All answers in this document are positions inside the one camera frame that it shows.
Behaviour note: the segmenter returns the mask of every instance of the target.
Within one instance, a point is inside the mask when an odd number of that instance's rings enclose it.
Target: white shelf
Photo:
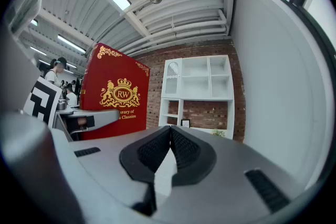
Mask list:
[[[176,114],[162,114],[162,116],[171,117],[171,118],[177,118],[178,117],[178,115],[176,115]]]
[[[209,77],[208,74],[206,74],[206,75],[201,75],[201,76],[199,76],[199,75],[194,75],[194,76],[182,76],[182,78],[208,78],[208,77]]]
[[[159,126],[167,125],[169,117],[181,125],[184,100],[225,101],[228,103],[225,137],[232,139],[235,101],[228,55],[171,59],[164,68]],[[176,109],[169,109],[170,101],[178,101],[177,115],[169,114],[176,113]]]
[[[230,76],[211,76],[211,97],[232,98]]]
[[[167,78],[166,93],[175,94],[177,92],[177,78]]]
[[[182,76],[207,76],[208,61],[206,57],[182,59]]]
[[[182,98],[210,98],[209,77],[182,77]]]
[[[209,57],[210,74],[213,75],[229,75],[229,61],[227,56],[211,56]]]

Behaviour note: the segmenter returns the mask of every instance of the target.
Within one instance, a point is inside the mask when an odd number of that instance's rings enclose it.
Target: window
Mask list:
[[[330,0],[306,0],[304,9],[317,21],[336,48],[336,11]]]

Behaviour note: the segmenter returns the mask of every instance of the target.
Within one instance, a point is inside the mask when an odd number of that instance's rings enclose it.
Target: black rubber cover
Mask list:
[[[165,126],[126,146],[120,152],[120,163],[132,179],[154,183],[154,174],[169,148],[177,164],[172,186],[197,184],[211,172],[217,160],[208,143],[176,126]]]
[[[171,126],[171,138],[171,149],[177,164],[172,186],[197,184],[214,168],[216,152],[208,143],[176,126]]]
[[[120,152],[120,163],[137,181],[154,183],[154,174],[170,148],[170,128],[164,128],[135,141]]]

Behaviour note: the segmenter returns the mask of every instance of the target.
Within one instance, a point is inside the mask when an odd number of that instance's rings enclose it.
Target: white wall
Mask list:
[[[61,80],[64,80],[64,83],[67,81],[67,82],[69,82],[69,83],[71,83],[72,82],[72,80],[77,80],[77,77],[76,76],[74,76],[73,74],[70,74],[70,73],[68,73],[68,72],[65,72],[65,71],[63,71],[63,73],[61,73],[61,74],[57,74],[57,76],[58,76],[58,79],[61,81]]]
[[[244,143],[310,185],[328,153],[334,115],[320,49],[280,0],[236,0],[233,20],[246,93]]]

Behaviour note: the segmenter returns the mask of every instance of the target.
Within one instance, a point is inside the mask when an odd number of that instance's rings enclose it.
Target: red brick wall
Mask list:
[[[139,62],[151,68],[148,92],[147,128],[156,127],[159,124],[165,61],[175,58],[209,55],[228,55],[229,57],[235,95],[235,127],[233,138],[237,141],[243,141],[245,133],[244,84],[237,52],[231,39],[207,41],[195,45],[173,46],[134,57]],[[177,113],[176,103],[170,104],[170,112]],[[183,117],[190,119],[192,127],[226,129],[227,103],[184,101]]]

